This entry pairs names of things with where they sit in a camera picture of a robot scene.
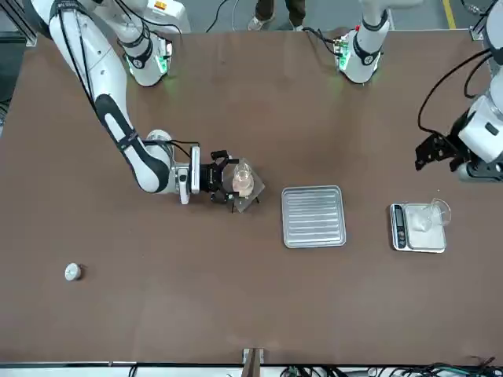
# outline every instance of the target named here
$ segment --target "kitchen scale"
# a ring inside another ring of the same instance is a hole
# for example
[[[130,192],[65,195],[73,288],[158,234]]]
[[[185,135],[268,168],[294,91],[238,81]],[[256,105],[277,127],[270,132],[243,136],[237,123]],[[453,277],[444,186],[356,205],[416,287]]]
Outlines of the kitchen scale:
[[[428,206],[427,203],[393,203],[390,206],[391,235],[395,250],[421,253],[444,252],[447,242],[443,225],[433,225],[427,232],[415,230],[410,226],[414,215],[426,206]],[[433,207],[432,210],[440,216],[440,208]]]

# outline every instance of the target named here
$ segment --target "silver tray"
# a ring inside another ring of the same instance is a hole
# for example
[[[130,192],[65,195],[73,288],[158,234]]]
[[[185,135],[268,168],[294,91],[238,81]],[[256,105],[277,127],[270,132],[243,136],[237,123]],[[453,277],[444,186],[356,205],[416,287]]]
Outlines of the silver tray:
[[[286,247],[333,247],[346,243],[343,197],[338,186],[285,188],[281,212]]]

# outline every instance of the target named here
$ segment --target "table surface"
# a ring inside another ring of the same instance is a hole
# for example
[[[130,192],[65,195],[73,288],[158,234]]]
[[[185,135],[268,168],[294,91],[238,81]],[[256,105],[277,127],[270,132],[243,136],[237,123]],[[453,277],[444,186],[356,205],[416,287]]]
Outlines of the table surface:
[[[263,178],[245,213],[148,195],[50,41],[25,54],[0,140],[0,361],[467,364],[503,361],[500,185],[461,183],[447,163],[414,170],[417,110],[480,48],[466,31],[392,32],[365,86],[337,74],[304,33],[175,38],[172,75],[128,79],[138,130],[227,148]],[[468,69],[432,98],[448,132]],[[476,75],[472,90],[489,80]],[[347,243],[290,250],[281,190],[342,189]],[[440,197],[443,254],[393,251],[388,206]],[[64,279],[69,262],[85,266]]]

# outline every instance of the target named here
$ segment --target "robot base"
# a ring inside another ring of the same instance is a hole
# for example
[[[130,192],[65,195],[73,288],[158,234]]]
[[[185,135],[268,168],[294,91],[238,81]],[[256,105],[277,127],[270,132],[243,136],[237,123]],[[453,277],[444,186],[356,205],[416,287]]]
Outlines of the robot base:
[[[129,65],[129,72],[141,86],[154,86],[164,75],[168,75],[171,67],[171,59],[173,57],[173,44],[164,38],[152,33],[152,54],[145,62],[142,68],[135,67],[135,59],[133,62],[126,59]]]
[[[353,39],[355,36],[356,30],[351,30],[334,43],[334,51],[341,54],[340,57],[335,56],[336,68],[351,82],[363,84],[369,81],[376,71],[381,53],[371,64],[364,65],[362,59],[354,51]]]

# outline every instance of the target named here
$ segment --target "white robotic arm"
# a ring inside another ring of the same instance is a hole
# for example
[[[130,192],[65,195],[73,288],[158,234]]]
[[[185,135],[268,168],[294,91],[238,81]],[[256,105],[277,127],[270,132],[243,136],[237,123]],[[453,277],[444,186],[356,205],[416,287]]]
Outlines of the white robotic arm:
[[[352,82],[362,84],[372,77],[390,28],[387,9],[410,8],[423,0],[360,0],[362,22],[343,36],[336,46],[336,66]]]
[[[500,66],[499,72],[487,91],[454,123],[448,136],[435,132],[416,148],[417,170],[451,158],[450,169],[463,181],[503,182],[502,20],[503,0],[497,0],[487,18],[484,41]]]
[[[233,197],[222,187],[223,167],[238,161],[230,159],[226,151],[212,152],[214,162],[200,164],[200,149],[194,145],[190,152],[190,163],[174,160],[173,146],[177,146],[168,133],[152,131],[142,140],[127,115],[127,77],[123,65],[107,38],[91,19],[88,9],[97,6],[95,0],[34,0],[27,2],[31,9],[32,22],[45,35],[54,40],[63,58],[76,73],[87,99],[101,125],[130,166],[138,185],[151,193],[179,193],[182,203],[189,202],[189,195],[199,191],[224,194],[227,201]],[[122,37],[129,32],[125,27]],[[148,36],[137,38],[140,45],[151,46]],[[220,164],[216,159],[222,158]]]

